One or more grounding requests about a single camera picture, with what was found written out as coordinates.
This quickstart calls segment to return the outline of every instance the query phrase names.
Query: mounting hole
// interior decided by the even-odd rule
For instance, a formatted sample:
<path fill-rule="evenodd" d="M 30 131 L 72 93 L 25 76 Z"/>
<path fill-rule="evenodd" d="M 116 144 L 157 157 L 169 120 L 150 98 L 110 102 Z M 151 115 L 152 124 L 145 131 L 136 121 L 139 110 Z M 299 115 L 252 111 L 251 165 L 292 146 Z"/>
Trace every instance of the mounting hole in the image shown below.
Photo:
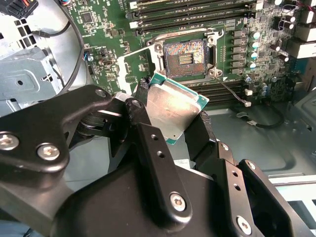
<path fill-rule="evenodd" d="M 237 184 L 234 184 L 235 189 L 237 189 L 238 191 L 241 191 L 240 187 Z"/>
<path fill-rule="evenodd" d="M 142 107 L 142 105 L 137 100 L 132 100 L 132 104 L 137 106 L 138 108 Z"/>
<path fill-rule="evenodd" d="M 157 136 L 156 136 L 156 135 L 154 135 L 154 134 L 152 134 L 152 135 L 151 135 L 151 137 L 152 137 L 155 141 L 157 141 L 157 140 L 158 140 Z"/>
<path fill-rule="evenodd" d="M 238 174 L 235 171 L 232 171 L 232 173 L 235 177 L 238 177 Z"/>
<path fill-rule="evenodd" d="M 164 154 L 161 151 L 157 152 L 157 156 L 159 156 L 160 158 L 164 158 Z"/>

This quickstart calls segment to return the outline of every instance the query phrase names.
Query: black cable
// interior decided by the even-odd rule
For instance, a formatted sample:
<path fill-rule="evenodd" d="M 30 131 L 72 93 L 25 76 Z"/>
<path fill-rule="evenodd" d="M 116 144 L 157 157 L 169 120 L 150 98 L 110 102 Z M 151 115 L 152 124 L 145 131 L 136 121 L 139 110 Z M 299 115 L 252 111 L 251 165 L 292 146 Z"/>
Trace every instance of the black cable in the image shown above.
<path fill-rule="evenodd" d="M 64 27 L 61 31 L 59 31 L 59 32 L 50 34 L 50 33 L 47 33 L 47 32 L 45 32 L 45 31 L 32 31 L 32 34 L 37 35 L 37 36 L 40 36 L 40 37 L 43 37 L 43 38 L 55 37 L 55 36 L 59 36 L 59 35 L 65 33 L 66 30 L 68 30 L 68 28 L 69 28 L 70 26 L 71 26 L 71 23 L 68 21 L 67 24 L 65 25 L 65 27 Z"/>
<path fill-rule="evenodd" d="M 267 106 L 269 106 L 269 108 L 271 108 L 279 117 L 279 120 L 276 123 L 271 124 L 271 125 L 257 123 L 256 121 L 252 120 L 246 112 L 239 111 L 236 107 L 232 107 L 231 110 L 236 113 L 236 116 L 238 118 L 244 120 L 245 122 L 247 122 L 249 125 L 252 125 L 252 126 L 256 126 L 256 127 L 264 128 L 264 129 L 270 129 L 270 128 L 275 128 L 282 125 L 284 123 L 284 115 L 282 114 L 282 112 L 280 112 L 273 105 L 267 105 Z"/>
<path fill-rule="evenodd" d="M 75 81 L 75 79 L 76 79 L 76 77 L 78 75 L 78 72 L 79 72 L 79 69 L 80 69 L 80 64 L 81 64 L 83 53 L 84 53 L 84 42 L 83 42 L 83 38 L 82 38 L 82 36 L 80 34 L 80 31 L 79 31 L 77 25 L 74 23 L 74 21 L 72 20 L 71 16 L 67 12 L 67 10 L 60 4 L 59 0 L 54 0 L 54 1 L 59 6 L 59 8 L 62 10 L 62 12 L 65 14 L 65 16 L 67 17 L 70 25 L 73 27 L 73 29 L 75 31 L 75 34 L 76 34 L 76 37 L 77 37 L 78 42 L 79 42 L 79 46 L 80 46 L 80 53 L 78 55 L 78 58 L 77 58 L 74 70 L 73 70 L 72 74 L 70 75 L 69 80 L 66 82 L 64 88 L 62 88 L 61 91 L 57 94 L 57 95 L 61 95 L 61 94 L 64 94 L 65 92 L 68 91 L 68 89 L 72 86 L 72 84 L 74 83 L 74 81 Z"/>
<path fill-rule="evenodd" d="M 60 79 L 61 84 L 62 84 L 62 86 L 63 86 L 63 88 L 64 88 L 64 87 L 65 87 L 65 83 L 64 83 L 63 78 L 62 78 L 61 75 L 56 71 L 56 69 L 53 68 L 53 71 L 54 71 L 54 73 L 57 75 L 57 77 Z"/>

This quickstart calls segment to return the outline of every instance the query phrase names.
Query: electronic component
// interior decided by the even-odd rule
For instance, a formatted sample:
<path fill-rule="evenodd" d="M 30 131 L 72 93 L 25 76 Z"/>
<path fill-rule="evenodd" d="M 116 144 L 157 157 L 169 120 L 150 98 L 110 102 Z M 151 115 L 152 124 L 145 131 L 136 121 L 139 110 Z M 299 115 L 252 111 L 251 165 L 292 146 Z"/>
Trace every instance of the electronic component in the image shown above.
<path fill-rule="evenodd" d="M 233 59 L 234 61 L 239 60 L 240 58 L 241 58 L 241 55 L 240 55 L 240 54 L 233 54 L 233 55 L 232 55 L 232 59 Z"/>
<path fill-rule="evenodd" d="M 257 49 L 257 48 L 259 48 L 260 43 L 253 41 L 253 42 L 250 42 L 249 46 L 252 47 L 253 49 Z"/>
<path fill-rule="evenodd" d="M 280 46 L 275 45 L 275 44 L 270 45 L 270 48 L 277 52 L 280 50 Z"/>
<path fill-rule="evenodd" d="M 264 57 L 264 56 L 266 56 L 266 53 L 264 51 L 261 51 L 261 52 L 259 52 L 258 56 L 259 57 Z"/>
<path fill-rule="evenodd" d="M 315 21 L 312 11 L 304 10 L 301 12 L 300 23 L 309 24 Z"/>
<path fill-rule="evenodd" d="M 164 44 L 167 77 L 206 74 L 206 46 L 207 42 L 202 39 Z"/>
<path fill-rule="evenodd" d="M 316 28 L 297 26 L 295 36 L 303 41 L 310 42 L 316 40 Z"/>
<path fill-rule="evenodd" d="M 252 59 L 256 59 L 258 57 L 258 54 L 256 52 L 254 52 L 254 51 L 250 52 L 248 55 Z"/>
<path fill-rule="evenodd" d="M 36 0 L 0 0 L 0 12 L 18 19 L 27 18 L 38 5 Z"/>
<path fill-rule="evenodd" d="M 86 13 L 81 14 L 81 18 L 82 18 L 83 23 L 93 22 L 93 19 L 92 19 L 90 12 L 86 12 Z"/>
<path fill-rule="evenodd" d="M 118 35 L 119 35 L 119 32 L 117 30 L 111 30 L 111 36 L 115 37 Z"/>
<path fill-rule="evenodd" d="M 255 62 L 249 62 L 247 65 L 248 65 L 248 67 L 249 67 L 250 69 L 256 68 Z"/>
<path fill-rule="evenodd" d="M 278 57 L 279 57 L 279 59 L 281 59 L 284 62 L 287 62 L 289 60 L 289 58 L 283 54 L 280 54 Z"/>

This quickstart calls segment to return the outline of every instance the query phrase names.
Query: screw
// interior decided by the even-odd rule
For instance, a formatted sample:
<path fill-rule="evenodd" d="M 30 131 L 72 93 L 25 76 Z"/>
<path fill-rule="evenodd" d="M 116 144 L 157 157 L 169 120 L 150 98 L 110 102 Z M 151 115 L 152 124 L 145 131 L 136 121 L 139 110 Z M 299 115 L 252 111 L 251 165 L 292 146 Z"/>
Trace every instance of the screw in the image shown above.
<path fill-rule="evenodd" d="M 94 57 L 93 57 L 92 55 L 89 55 L 89 56 L 87 57 L 87 60 L 88 60 L 89 62 L 92 62 L 92 61 L 94 60 Z"/>
<path fill-rule="evenodd" d="M 0 150 L 10 151 L 19 145 L 19 139 L 11 134 L 0 135 Z"/>
<path fill-rule="evenodd" d="M 186 202 L 179 194 L 171 194 L 170 201 L 173 208 L 177 211 L 184 211 L 184 209 L 186 209 Z"/>
<path fill-rule="evenodd" d="M 250 165 L 252 169 L 256 169 L 256 166 L 252 162 L 249 161 L 248 164 Z"/>
<path fill-rule="evenodd" d="M 103 91 L 103 90 L 100 90 L 100 89 L 96 89 L 95 90 L 95 93 L 98 95 L 98 96 L 101 96 L 101 97 L 106 97 L 106 93 Z"/>
<path fill-rule="evenodd" d="M 225 151 L 229 151 L 229 148 L 228 148 L 228 146 L 226 144 L 222 143 L 221 145 L 225 149 Z"/>
<path fill-rule="evenodd" d="M 46 144 L 38 148 L 38 156 L 44 160 L 55 160 L 60 152 L 54 145 Z"/>
<path fill-rule="evenodd" d="M 162 50 L 161 44 L 156 44 L 156 45 L 155 45 L 155 49 L 158 50 L 158 51 L 159 51 L 159 50 Z"/>
<path fill-rule="evenodd" d="M 250 224 L 242 216 L 238 216 L 236 221 L 242 232 L 244 232 L 248 236 L 251 235 Z"/>

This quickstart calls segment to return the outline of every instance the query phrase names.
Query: green motherboard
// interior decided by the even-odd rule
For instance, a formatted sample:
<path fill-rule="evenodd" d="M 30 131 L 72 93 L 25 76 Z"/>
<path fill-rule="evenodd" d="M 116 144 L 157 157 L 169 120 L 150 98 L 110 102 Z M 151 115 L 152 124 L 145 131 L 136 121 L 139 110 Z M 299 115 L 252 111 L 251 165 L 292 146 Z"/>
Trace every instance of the green motherboard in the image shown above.
<path fill-rule="evenodd" d="M 300 73 L 286 53 L 297 11 L 277 0 L 74 0 L 68 9 L 94 83 L 110 93 L 122 91 L 117 58 L 150 44 L 163 70 L 148 49 L 127 56 L 131 91 L 156 70 L 208 97 L 209 106 L 236 102 L 219 81 L 252 102 L 279 102 Z"/>

